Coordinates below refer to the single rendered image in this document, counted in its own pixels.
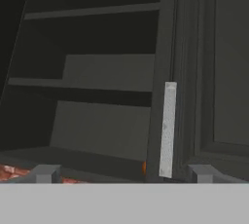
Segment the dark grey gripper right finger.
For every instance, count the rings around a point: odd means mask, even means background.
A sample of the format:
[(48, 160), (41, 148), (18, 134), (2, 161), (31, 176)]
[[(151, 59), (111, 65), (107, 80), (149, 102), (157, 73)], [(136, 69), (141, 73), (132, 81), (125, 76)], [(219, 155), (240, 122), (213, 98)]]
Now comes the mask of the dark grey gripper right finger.
[(192, 183), (245, 183), (245, 180), (223, 174), (211, 165), (188, 165), (188, 180)]

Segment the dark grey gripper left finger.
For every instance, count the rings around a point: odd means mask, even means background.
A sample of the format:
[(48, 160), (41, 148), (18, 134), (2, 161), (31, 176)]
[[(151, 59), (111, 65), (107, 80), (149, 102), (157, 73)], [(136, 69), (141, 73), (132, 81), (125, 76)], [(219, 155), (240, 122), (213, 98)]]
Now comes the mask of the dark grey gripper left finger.
[(7, 183), (61, 183), (61, 165), (38, 165), (27, 175), (7, 180)]

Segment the dark grey cabinet door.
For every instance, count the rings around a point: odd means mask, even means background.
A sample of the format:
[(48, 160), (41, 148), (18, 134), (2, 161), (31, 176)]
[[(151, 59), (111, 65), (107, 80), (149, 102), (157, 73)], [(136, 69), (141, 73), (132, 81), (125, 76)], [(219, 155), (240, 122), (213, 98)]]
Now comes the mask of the dark grey cabinet door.
[[(215, 140), (216, 0), (160, 0), (146, 180), (188, 180), (188, 165), (211, 165), (249, 181), (249, 145)], [(177, 83), (172, 177), (160, 177), (166, 82)]]

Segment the dark grey cabinet with shelves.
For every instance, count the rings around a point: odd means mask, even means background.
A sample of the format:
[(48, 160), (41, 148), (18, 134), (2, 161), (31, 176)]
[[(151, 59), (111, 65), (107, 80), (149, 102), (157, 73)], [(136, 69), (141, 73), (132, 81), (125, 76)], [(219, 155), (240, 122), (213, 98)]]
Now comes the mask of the dark grey cabinet with shelves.
[(0, 164), (141, 182), (160, 0), (27, 0), (0, 100)]

